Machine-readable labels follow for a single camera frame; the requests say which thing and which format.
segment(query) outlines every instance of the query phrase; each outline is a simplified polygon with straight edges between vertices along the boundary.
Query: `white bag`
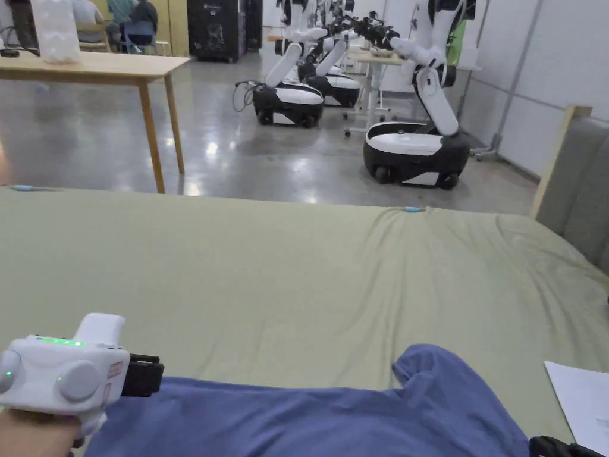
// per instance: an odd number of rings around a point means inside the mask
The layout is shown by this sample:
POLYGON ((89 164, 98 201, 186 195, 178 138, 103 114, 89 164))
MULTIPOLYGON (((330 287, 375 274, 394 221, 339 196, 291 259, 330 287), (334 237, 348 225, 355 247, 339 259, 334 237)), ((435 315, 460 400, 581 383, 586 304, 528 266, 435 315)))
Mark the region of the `white bag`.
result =
POLYGON ((71 0, 32 0, 40 56, 48 63, 80 62, 71 0))

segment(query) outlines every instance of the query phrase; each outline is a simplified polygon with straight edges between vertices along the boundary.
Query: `blue cloth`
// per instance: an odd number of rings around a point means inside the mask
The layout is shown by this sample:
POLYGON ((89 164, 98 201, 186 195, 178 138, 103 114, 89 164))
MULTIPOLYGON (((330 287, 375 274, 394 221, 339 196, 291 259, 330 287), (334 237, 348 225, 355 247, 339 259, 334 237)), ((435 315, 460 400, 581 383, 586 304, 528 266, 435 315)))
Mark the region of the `blue cloth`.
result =
POLYGON ((87 457, 528 457, 528 440, 465 362, 431 345, 383 392, 277 389, 181 378, 108 411, 87 457))

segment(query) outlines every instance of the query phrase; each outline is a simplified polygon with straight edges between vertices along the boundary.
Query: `human hand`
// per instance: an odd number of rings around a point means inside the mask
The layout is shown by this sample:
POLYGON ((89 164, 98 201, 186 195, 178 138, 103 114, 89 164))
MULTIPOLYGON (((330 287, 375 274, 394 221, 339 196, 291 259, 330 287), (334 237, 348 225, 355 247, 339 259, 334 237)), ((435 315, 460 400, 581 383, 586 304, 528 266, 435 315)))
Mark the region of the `human hand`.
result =
POLYGON ((67 457, 81 447, 77 417, 5 409, 0 413, 0 457, 67 457))

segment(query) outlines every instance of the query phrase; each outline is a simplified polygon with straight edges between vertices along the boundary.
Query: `gray upholstered headboard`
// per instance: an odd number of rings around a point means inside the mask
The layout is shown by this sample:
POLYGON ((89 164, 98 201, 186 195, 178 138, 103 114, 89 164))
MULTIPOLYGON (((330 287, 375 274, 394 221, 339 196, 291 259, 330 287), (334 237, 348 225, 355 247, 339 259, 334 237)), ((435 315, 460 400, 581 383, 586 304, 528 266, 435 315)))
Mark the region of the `gray upholstered headboard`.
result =
POLYGON ((589 107, 565 110, 555 161, 531 216, 609 274, 609 126, 590 113, 589 107))

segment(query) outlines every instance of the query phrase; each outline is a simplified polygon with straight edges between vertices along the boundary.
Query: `blue marker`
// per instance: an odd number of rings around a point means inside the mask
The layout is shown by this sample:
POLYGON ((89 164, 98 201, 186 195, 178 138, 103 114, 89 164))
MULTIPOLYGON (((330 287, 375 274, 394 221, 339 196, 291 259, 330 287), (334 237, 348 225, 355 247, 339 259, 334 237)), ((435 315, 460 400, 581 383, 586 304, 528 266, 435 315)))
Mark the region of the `blue marker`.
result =
POLYGON ((43 192, 43 191, 52 191, 53 190, 48 187, 34 187, 34 186, 23 186, 23 185, 11 186, 10 188, 12 190, 16 190, 17 192, 43 192))

